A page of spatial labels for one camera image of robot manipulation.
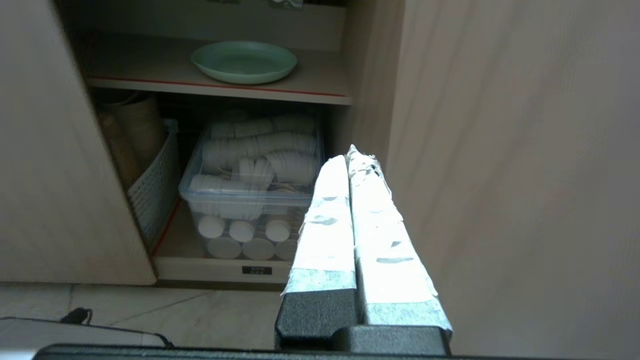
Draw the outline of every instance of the black label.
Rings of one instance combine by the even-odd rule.
[[[273,268],[267,266],[243,266],[242,273],[251,275],[272,275]]]

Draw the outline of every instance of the white basket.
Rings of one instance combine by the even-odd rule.
[[[178,122],[164,119],[168,136],[156,159],[127,191],[129,203],[144,237],[151,248],[171,215],[177,198],[180,168],[176,134]]]

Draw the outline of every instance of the transparent plastic container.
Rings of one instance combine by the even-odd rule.
[[[286,126],[296,121],[306,125]],[[208,126],[179,186],[207,256],[292,261],[322,144],[308,115]]]

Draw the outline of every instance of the disposable paper cup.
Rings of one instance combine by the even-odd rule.
[[[219,217],[205,216],[198,221],[198,232],[205,238],[219,238],[224,231],[225,221]]]
[[[242,252],[252,260],[267,260],[273,257],[275,248],[265,239],[253,239],[242,245]]]
[[[211,239],[207,243],[207,251],[214,258],[235,259],[242,253],[242,247],[230,238]]]
[[[298,249],[298,242],[296,241],[283,241],[277,243],[275,246],[276,256],[286,261],[293,261],[296,257],[296,250]]]
[[[229,228],[229,235],[241,243],[246,243],[253,239],[254,233],[255,228],[246,221],[236,220],[231,223],[231,227]]]
[[[284,220],[271,220],[267,223],[265,233],[269,240],[280,243],[291,235],[291,225]]]

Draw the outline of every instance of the shelf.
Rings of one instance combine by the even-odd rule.
[[[290,49],[298,65],[286,78],[232,85],[209,78],[191,63],[191,53],[211,42],[99,34],[84,43],[81,61],[91,86],[338,105],[353,100],[339,53]]]
[[[222,260],[204,256],[189,206],[180,201],[154,253],[159,280],[285,284],[291,269],[286,261]],[[270,269],[271,275],[244,274],[244,266]]]

